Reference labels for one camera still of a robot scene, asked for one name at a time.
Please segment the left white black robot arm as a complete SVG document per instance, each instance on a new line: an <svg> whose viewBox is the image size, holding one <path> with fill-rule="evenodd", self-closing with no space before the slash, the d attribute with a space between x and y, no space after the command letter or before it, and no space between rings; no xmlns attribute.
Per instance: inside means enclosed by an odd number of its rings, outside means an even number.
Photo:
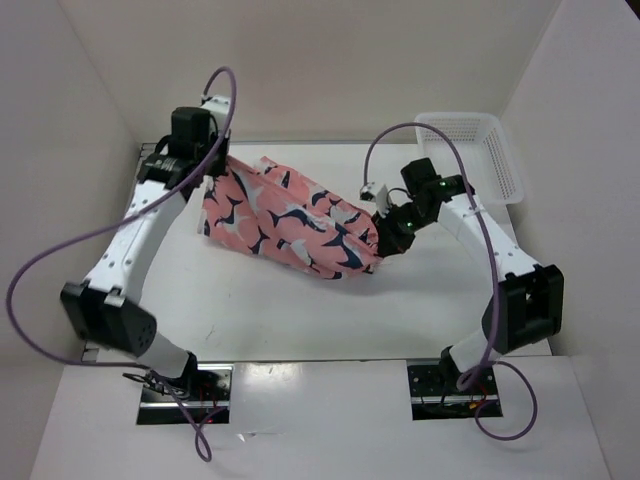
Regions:
<svg viewBox="0 0 640 480"><path fill-rule="evenodd" d="M178 107L171 131L141 163L127 214L108 248L79 283L64 285L60 300L77 336L119 351L147 369L141 382L185 400L214 377L199 371L195 355L158 331L154 315L140 306L151 263L169 227L203 180L193 177L213 145L210 170L219 173L229 137L221 132L230 101L210 97L198 107Z"/></svg>

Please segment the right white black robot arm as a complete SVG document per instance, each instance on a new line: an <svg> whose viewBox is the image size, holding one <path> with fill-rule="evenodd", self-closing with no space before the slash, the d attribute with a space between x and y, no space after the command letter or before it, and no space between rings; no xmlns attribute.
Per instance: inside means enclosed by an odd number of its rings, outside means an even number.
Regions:
<svg viewBox="0 0 640 480"><path fill-rule="evenodd" d="M480 327L441 353L440 385L460 393L478 367L559 333L564 276L557 266L544 266L524 252L486 214L462 175L443 177L430 159L422 158L406 165L401 176L409 198L402 205L391 202L386 186L370 182L360 191L361 199L376 204L379 256L406 252L419 230L439 224L485 269L492 284Z"/></svg>

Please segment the pink shark print shorts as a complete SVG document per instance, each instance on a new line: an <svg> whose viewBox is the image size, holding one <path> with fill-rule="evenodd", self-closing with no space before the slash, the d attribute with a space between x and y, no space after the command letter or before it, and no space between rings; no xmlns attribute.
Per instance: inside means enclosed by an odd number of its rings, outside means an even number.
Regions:
<svg viewBox="0 0 640 480"><path fill-rule="evenodd" d="M372 216L299 171L262 157L229 156L205 181L199 232L247 255L340 280L381 262Z"/></svg>

